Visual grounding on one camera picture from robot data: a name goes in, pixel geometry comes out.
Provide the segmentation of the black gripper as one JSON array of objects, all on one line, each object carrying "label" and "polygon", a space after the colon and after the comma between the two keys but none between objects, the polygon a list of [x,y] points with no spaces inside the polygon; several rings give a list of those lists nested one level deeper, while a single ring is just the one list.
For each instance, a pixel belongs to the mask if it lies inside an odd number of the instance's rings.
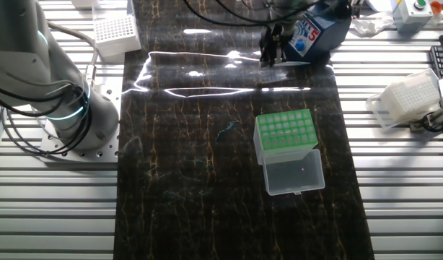
[{"label": "black gripper", "polygon": [[290,40],[291,32],[289,27],[287,27],[286,25],[267,25],[266,31],[262,34],[260,41],[260,65],[262,67],[267,67],[285,62],[286,57],[284,54],[284,46]]}]

